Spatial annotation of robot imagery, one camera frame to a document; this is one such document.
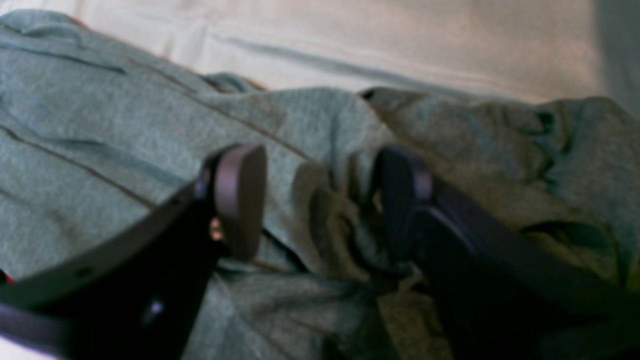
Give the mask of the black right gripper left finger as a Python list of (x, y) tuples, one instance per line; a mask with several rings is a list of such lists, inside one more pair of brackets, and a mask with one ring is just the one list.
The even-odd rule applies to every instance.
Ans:
[(1, 358), (180, 359), (218, 260), (258, 251), (267, 168), (265, 146), (227, 146), (104, 244), (16, 282), (2, 275)]

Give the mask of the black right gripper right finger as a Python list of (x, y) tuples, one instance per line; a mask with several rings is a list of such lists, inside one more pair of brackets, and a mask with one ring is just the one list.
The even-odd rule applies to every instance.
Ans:
[(457, 360), (637, 360), (639, 295), (509, 230), (404, 146), (375, 157), (394, 257), (429, 281)]

